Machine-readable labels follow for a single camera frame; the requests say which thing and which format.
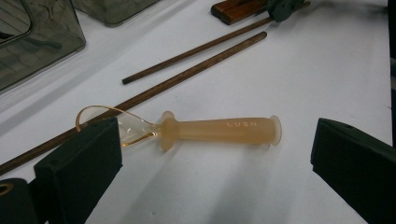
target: transparent plastic loop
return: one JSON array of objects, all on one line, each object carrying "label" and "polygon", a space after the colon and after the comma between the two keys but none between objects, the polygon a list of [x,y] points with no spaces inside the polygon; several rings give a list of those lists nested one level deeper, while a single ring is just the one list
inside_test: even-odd
[{"label": "transparent plastic loop", "polygon": [[269,119],[177,121],[172,112],[166,111],[163,113],[162,123],[155,124],[127,111],[105,105],[91,105],[82,109],[76,119],[76,128],[80,131],[90,123],[116,114],[118,114],[120,141],[123,146],[129,146],[151,136],[161,138],[163,150],[172,148],[178,139],[276,146],[282,135],[277,116],[272,116]]}]

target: white table surface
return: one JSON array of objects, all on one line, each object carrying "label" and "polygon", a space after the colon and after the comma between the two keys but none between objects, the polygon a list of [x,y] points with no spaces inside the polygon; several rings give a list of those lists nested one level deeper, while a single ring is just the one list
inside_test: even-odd
[{"label": "white table surface", "polygon": [[[273,146],[156,140],[123,150],[123,167],[88,223],[364,223],[312,171],[318,118],[335,119],[391,144],[386,0],[313,0],[268,24],[160,73],[121,79],[267,13],[227,26],[210,15],[215,0],[162,0],[108,28],[78,12],[81,52],[0,95],[0,162],[74,125],[86,105],[117,105],[179,72],[266,31],[262,42],[147,100],[131,112],[159,121],[279,116]],[[34,178],[42,157],[0,178]]]}]

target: plastic container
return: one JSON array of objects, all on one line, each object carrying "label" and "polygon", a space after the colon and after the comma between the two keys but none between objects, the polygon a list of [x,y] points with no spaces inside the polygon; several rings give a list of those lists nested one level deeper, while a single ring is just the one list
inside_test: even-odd
[{"label": "plastic container", "polygon": [[84,46],[70,0],[0,1],[0,91]]},{"label": "plastic container", "polygon": [[101,21],[106,26],[118,26],[159,0],[72,0],[76,9]]}]

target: brown stick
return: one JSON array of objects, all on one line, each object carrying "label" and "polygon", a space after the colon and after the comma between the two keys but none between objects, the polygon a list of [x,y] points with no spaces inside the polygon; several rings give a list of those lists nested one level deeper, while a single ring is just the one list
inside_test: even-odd
[{"label": "brown stick", "polygon": [[[178,83],[180,83],[190,77],[197,75],[198,73],[204,71],[206,68],[209,68],[209,67],[215,65],[216,63],[220,63],[221,61],[235,55],[237,52],[239,52],[243,49],[246,49],[247,47],[263,40],[265,37],[267,37],[267,33],[265,33],[265,32],[259,33],[258,35],[254,35],[253,37],[233,46],[232,48],[226,49],[222,53],[217,54],[217,55],[209,58],[208,60],[203,61],[202,63],[198,63],[194,67],[192,67],[192,68],[190,68],[190,69],[188,69],[174,77],[171,77],[171,78],[165,80],[164,82],[162,82],[162,83],[160,83],[146,91],[143,91],[142,93],[136,95],[135,97],[117,105],[116,108],[121,109],[121,110],[131,109],[132,107],[147,101],[148,99],[152,98],[153,96],[156,96],[156,95],[160,94],[161,92],[166,91],[166,90],[176,86]],[[108,114],[108,115],[116,116],[116,115],[118,115],[118,113],[115,112],[115,113]],[[5,162],[4,164],[0,165],[0,175],[3,175],[5,173],[19,167],[19,166],[25,164],[26,162],[30,161],[31,159],[36,158],[47,151],[50,151],[51,149],[64,143],[67,139],[69,139],[76,133],[77,133],[77,131],[75,128],[70,129],[69,131],[67,131],[65,133],[61,133],[60,135],[50,139],[46,143],[44,143],[38,147],[35,147],[35,148],[21,154],[20,156],[12,159],[10,161]]]},{"label": "brown stick", "polygon": [[175,63],[181,62],[182,60],[187,59],[187,58],[189,58],[190,56],[192,56],[194,54],[197,54],[197,53],[199,53],[201,51],[204,51],[205,49],[210,49],[210,48],[212,48],[212,47],[214,47],[214,46],[216,46],[218,44],[221,44],[221,43],[223,43],[223,42],[225,42],[225,41],[227,41],[229,39],[232,39],[232,38],[234,38],[236,36],[239,36],[239,35],[242,35],[244,33],[249,32],[249,31],[252,31],[252,30],[254,30],[254,29],[258,28],[258,27],[261,27],[261,26],[263,26],[263,25],[265,25],[265,24],[267,24],[267,23],[269,23],[269,22],[271,22],[273,20],[274,19],[269,17],[269,18],[263,19],[261,21],[256,21],[253,24],[250,24],[249,26],[246,26],[246,27],[244,27],[242,29],[239,29],[237,31],[234,31],[232,33],[229,33],[227,35],[219,37],[219,38],[217,38],[215,40],[207,42],[207,43],[205,43],[205,44],[203,44],[203,45],[201,45],[201,46],[199,46],[199,47],[197,47],[195,49],[191,49],[189,51],[186,51],[186,52],[184,52],[182,54],[177,55],[176,57],[173,57],[173,58],[168,59],[168,60],[166,60],[166,61],[164,61],[162,63],[158,63],[158,64],[156,64],[154,66],[151,66],[150,68],[145,69],[145,70],[143,70],[141,72],[138,72],[138,73],[136,73],[136,74],[134,74],[132,76],[126,77],[125,79],[122,80],[122,83],[123,84],[128,84],[130,82],[138,80],[139,78],[149,76],[149,75],[151,75],[151,74],[153,74],[155,72],[158,72],[158,71],[160,71],[160,70],[162,70],[162,69],[164,69],[166,67],[169,67],[169,66],[171,66],[171,65],[173,65]]}]

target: handle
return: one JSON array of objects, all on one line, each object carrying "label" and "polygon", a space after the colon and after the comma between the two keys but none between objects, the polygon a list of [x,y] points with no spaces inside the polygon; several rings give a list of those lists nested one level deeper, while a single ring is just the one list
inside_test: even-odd
[{"label": "handle", "polygon": [[163,113],[161,147],[170,149],[177,139],[277,145],[281,137],[277,116],[244,119],[177,121],[170,111]]}]

